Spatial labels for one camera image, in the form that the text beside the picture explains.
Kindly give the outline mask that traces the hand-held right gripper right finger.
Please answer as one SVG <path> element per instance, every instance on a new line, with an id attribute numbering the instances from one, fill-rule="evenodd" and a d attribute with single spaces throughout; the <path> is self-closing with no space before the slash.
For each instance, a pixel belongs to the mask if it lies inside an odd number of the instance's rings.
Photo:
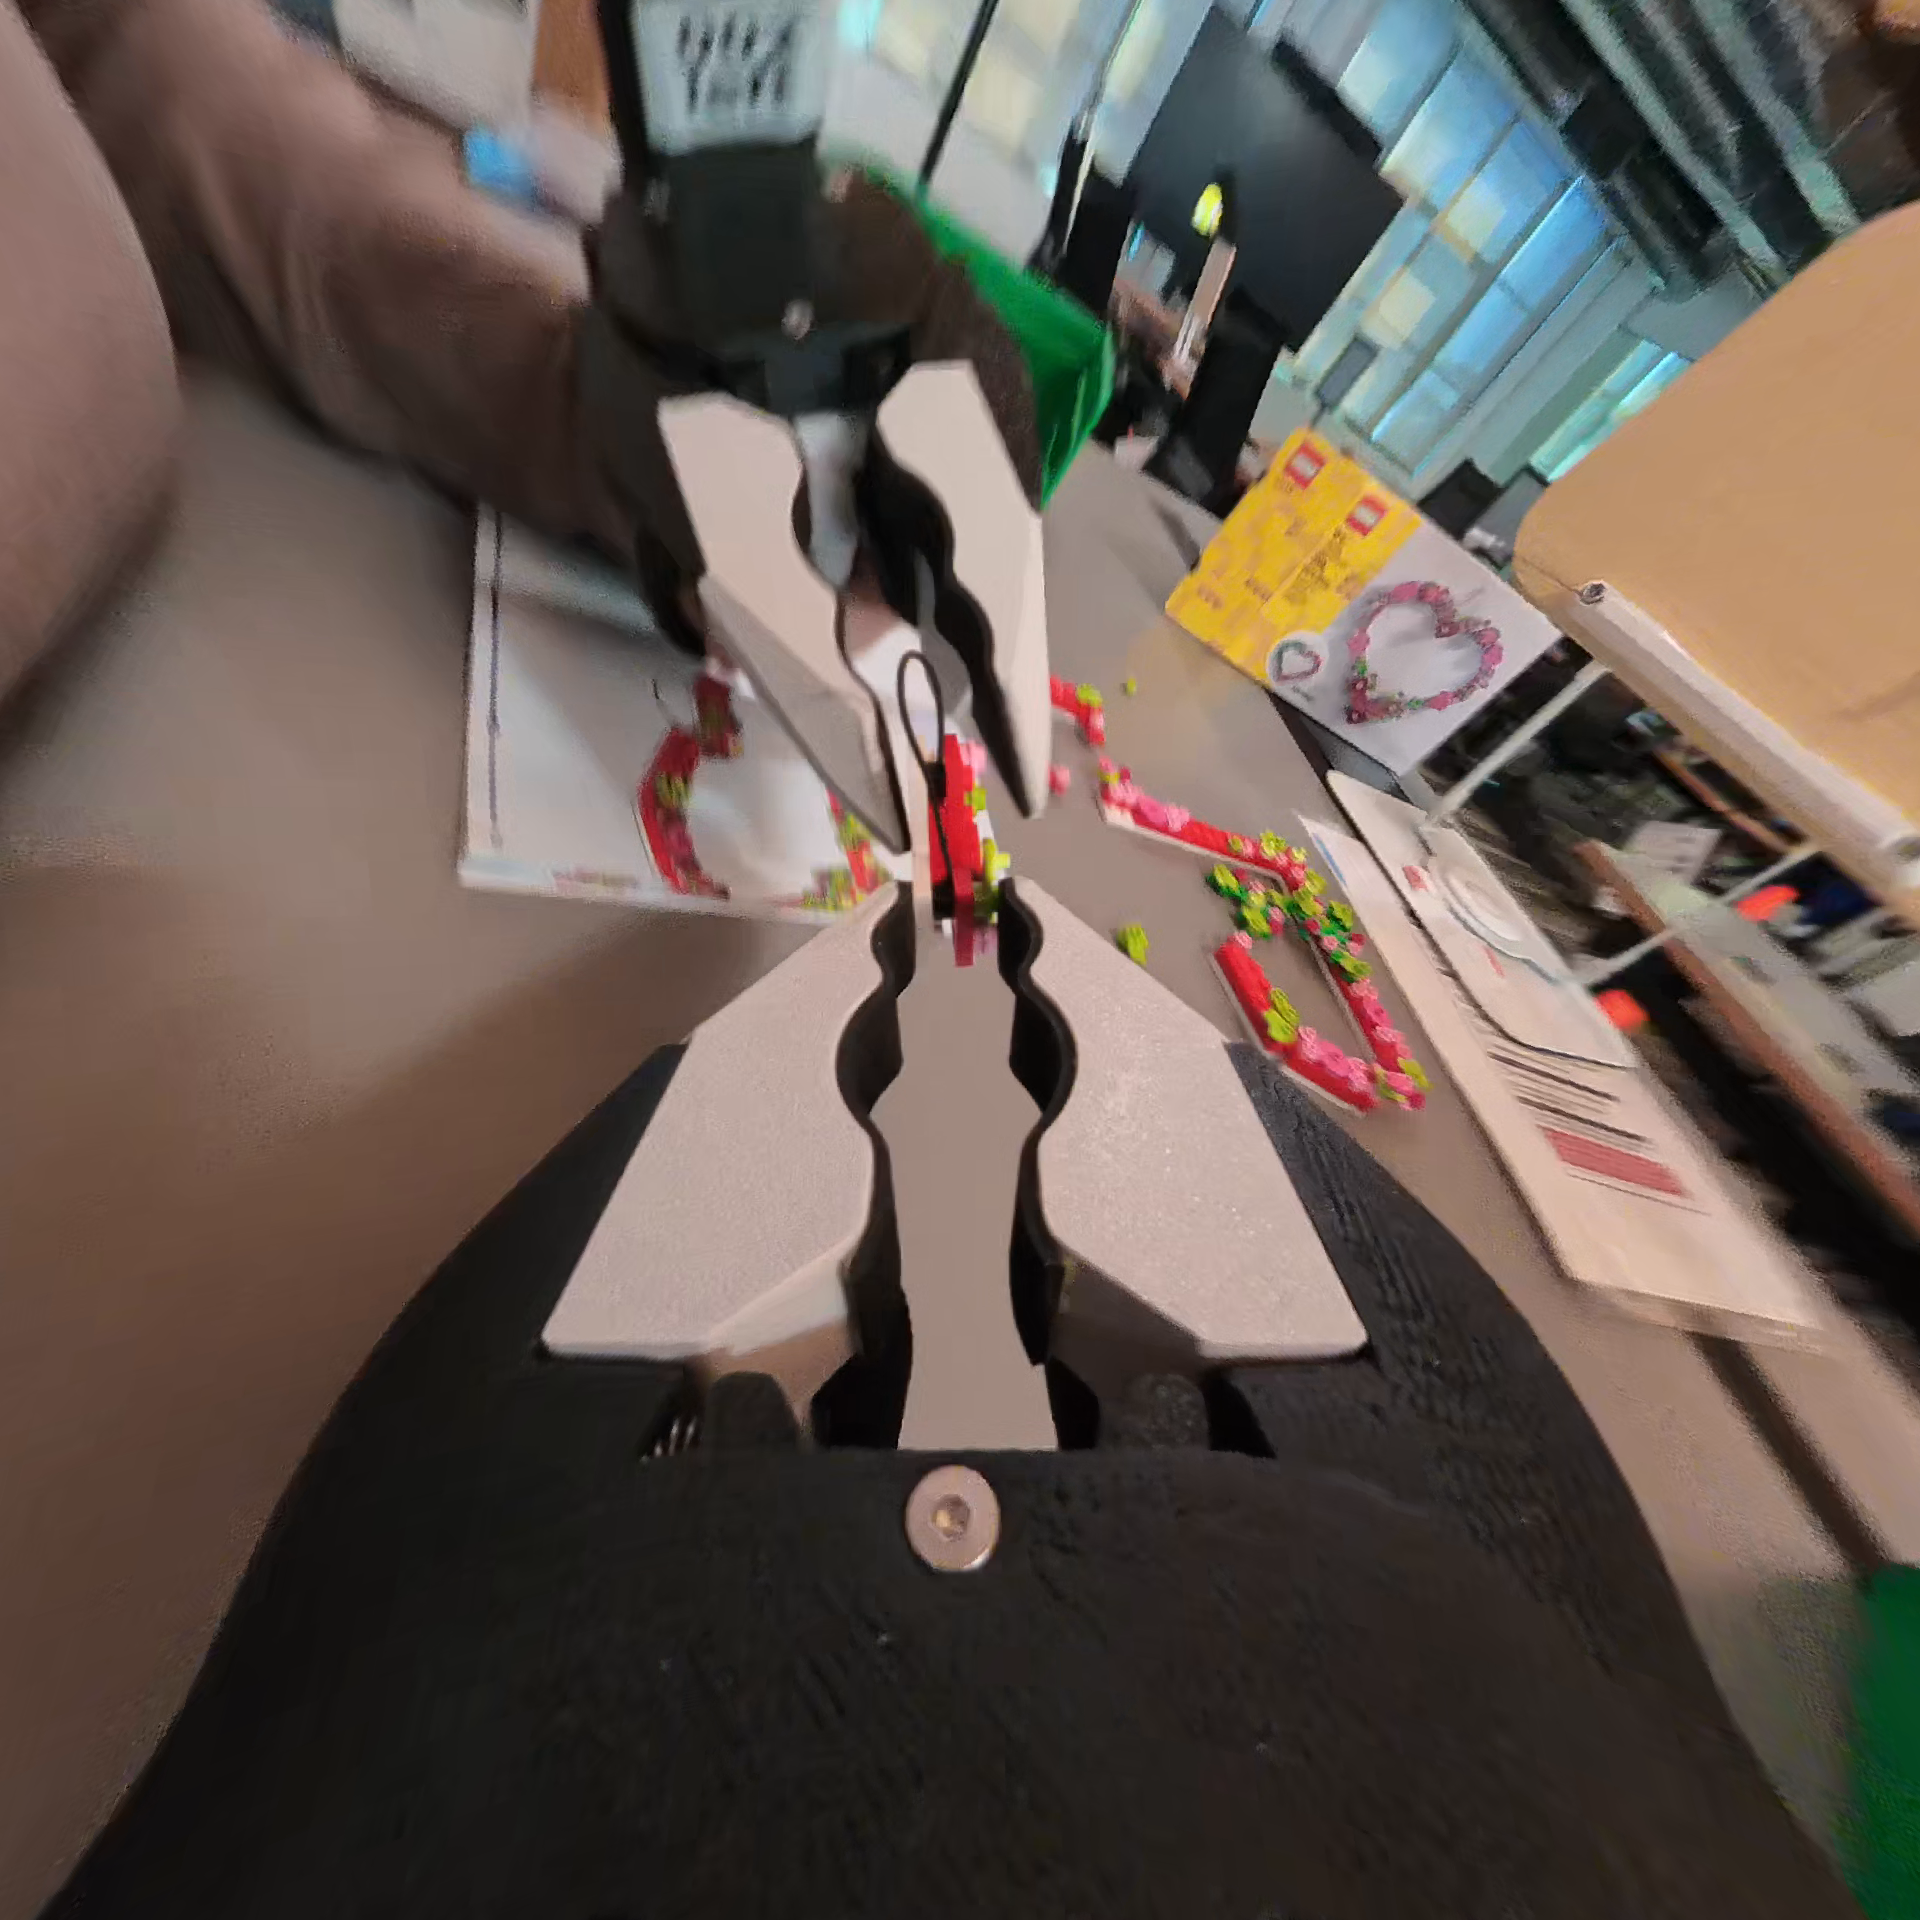
<path id="1" fill-rule="evenodd" d="M 1001 883 L 1020 1142 L 1009 1300 L 1059 1444 L 1141 1380 L 1339 1363 L 1365 1349 L 1231 1043 L 1029 876 Z"/>

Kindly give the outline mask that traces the white metal bar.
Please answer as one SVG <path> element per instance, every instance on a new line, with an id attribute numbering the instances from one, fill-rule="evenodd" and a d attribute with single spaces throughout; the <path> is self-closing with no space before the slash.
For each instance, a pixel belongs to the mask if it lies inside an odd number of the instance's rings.
<path id="1" fill-rule="evenodd" d="M 1849 865 L 1881 900 L 1913 896 L 1915 815 L 1816 752 L 1675 641 L 1608 581 L 1571 588 L 1554 611 L 1559 629 L 1608 671 L 1635 688 L 1675 725 L 1689 725 L 1719 762 L 1804 828 L 1836 863 Z"/>

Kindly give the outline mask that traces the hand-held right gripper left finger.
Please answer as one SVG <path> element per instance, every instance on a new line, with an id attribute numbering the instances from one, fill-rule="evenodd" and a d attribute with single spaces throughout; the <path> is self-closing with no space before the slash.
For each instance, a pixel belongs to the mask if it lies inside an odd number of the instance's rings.
<path id="1" fill-rule="evenodd" d="M 888 883 L 685 1040 L 539 1332 L 559 1359 L 773 1380 L 824 1445 L 895 1447 L 913 1337 L 888 1142 L 913 896 Z"/>

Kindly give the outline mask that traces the red lego segment with string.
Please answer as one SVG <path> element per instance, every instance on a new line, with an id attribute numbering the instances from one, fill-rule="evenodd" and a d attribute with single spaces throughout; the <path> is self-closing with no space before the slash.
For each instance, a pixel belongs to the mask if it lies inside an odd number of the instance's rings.
<path id="1" fill-rule="evenodd" d="M 923 851 L 931 924 L 957 968 L 996 956 L 1001 883 L 1009 870 L 988 817 L 988 752 L 947 719 L 931 662 L 912 646 L 895 667 L 897 722 L 923 795 Z"/>

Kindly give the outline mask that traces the white paper bag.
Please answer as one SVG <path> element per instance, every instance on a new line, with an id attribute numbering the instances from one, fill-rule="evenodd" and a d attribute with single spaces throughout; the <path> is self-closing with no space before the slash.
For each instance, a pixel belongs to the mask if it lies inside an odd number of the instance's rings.
<path id="1" fill-rule="evenodd" d="M 1346 773 L 1327 789 L 1476 1012 L 1523 1049 L 1628 1073 L 1635 1054 L 1480 850 Z"/>

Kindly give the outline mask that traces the wooden table with white leg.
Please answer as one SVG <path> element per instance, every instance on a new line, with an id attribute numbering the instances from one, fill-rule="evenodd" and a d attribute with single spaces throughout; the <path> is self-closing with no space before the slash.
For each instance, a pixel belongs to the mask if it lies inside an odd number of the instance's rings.
<path id="1" fill-rule="evenodd" d="M 1513 581 L 1564 636 L 1573 588 L 1618 588 L 1918 821 L 1918 205 L 1837 242 L 1552 481 Z M 1915 892 L 1836 865 L 1915 919 Z"/>

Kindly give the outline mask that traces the black monitor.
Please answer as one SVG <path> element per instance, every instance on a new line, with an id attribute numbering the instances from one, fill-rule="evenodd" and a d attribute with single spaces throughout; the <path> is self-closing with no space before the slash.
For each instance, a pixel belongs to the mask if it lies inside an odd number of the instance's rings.
<path id="1" fill-rule="evenodd" d="M 1378 138 L 1283 43 L 1211 5 L 1124 167 L 1133 220 L 1193 293 L 1233 252 L 1215 318 L 1266 371 L 1303 348 L 1397 220 Z"/>

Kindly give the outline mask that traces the green container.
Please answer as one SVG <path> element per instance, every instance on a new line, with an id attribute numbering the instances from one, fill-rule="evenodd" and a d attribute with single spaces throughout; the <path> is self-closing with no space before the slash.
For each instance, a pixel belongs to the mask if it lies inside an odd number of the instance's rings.
<path id="1" fill-rule="evenodd" d="M 1918 1568 L 1860 1593 L 1844 1866 L 1867 1918 L 1918 1915 Z"/>

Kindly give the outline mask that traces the yellow lego box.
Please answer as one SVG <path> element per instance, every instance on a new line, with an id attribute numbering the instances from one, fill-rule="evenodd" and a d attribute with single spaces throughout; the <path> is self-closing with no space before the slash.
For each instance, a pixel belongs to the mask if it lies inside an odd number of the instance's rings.
<path id="1" fill-rule="evenodd" d="M 1396 776 L 1559 638 L 1480 556 L 1308 427 L 1220 521 L 1163 614 Z"/>

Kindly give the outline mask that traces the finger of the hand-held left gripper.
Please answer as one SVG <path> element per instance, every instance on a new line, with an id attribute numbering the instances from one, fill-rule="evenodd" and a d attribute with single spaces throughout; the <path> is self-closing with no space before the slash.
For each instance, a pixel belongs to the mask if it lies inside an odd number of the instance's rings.
<path id="1" fill-rule="evenodd" d="M 891 729 L 847 654 L 847 595 L 813 564 L 800 528 L 800 436 L 725 393 L 659 402 L 657 429 L 698 545 L 710 636 L 871 839 L 905 855 Z"/>
<path id="2" fill-rule="evenodd" d="M 1044 523 L 966 360 L 913 361 L 876 408 L 862 529 L 901 616 L 962 663 L 972 723 L 1025 820 L 1049 798 Z"/>

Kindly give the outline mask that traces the printed paper sheet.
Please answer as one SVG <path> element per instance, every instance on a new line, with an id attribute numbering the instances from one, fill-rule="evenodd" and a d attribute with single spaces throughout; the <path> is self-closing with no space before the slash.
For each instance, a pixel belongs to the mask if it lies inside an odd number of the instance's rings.
<path id="1" fill-rule="evenodd" d="M 1651 1073 L 1638 1061 L 1598 1069 L 1503 1040 L 1374 851 L 1312 814 L 1301 830 L 1562 1272 L 1650 1323 L 1813 1349 L 1829 1320 L 1819 1287 L 1715 1173 L 1703 1140 Z"/>

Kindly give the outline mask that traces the large red lego flower frame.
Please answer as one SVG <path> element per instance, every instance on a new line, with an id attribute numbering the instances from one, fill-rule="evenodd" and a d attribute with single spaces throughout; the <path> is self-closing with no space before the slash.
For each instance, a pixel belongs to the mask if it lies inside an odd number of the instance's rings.
<path id="1" fill-rule="evenodd" d="M 1196 815 L 1148 791 L 1108 755 L 1095 765 L 1095 806 L 1108 825 L 1205 861 L 1205 887 L 1231 922 L 1210 966 L 1247 1042 L 1268 1061 L 1356 1114 L 1428 1106 L 1428 1072 L 1380 995 L 1365 931 L 1301 845 L 1269 830 L 1247 833 Z M 1263 950 L 1278 940 L 1308 956 L 1339 1007 L 1346 1036 L 1312 1024 L 1269 976 Z"/>

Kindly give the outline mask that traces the green plastic bin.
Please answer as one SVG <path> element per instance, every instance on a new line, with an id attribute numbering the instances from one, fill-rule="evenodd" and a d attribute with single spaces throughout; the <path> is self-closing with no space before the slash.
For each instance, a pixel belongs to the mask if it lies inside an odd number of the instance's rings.
<path id="1" fill-rule="evenodd" d="M 1048 506 L 1114 392 L 1105 321 L 866 153 L 830 151 L 859 270 L 912 363 L 967 363 L 1028 499 Z"/>

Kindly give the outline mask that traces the lego instruction booklet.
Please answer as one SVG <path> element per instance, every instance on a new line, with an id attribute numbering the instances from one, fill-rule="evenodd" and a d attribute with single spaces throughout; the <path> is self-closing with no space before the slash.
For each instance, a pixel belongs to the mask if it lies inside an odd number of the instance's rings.
<path id="1" fill-rule="evenodd" d="M 471 890 L 824 924 L 910 876 L 755 690 L 623 578 L 473 515 L 458 877 Z"/>

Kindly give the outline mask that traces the person's brown clothed body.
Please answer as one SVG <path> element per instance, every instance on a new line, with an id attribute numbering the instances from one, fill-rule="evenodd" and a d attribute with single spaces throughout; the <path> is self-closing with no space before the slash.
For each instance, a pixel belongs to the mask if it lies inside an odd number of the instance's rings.
<path id="1" fill-rule="evenodd" d="M 173 481 L 180 377 L 106 155 L 1 8 L 1 698 L 119 583 Z"/>

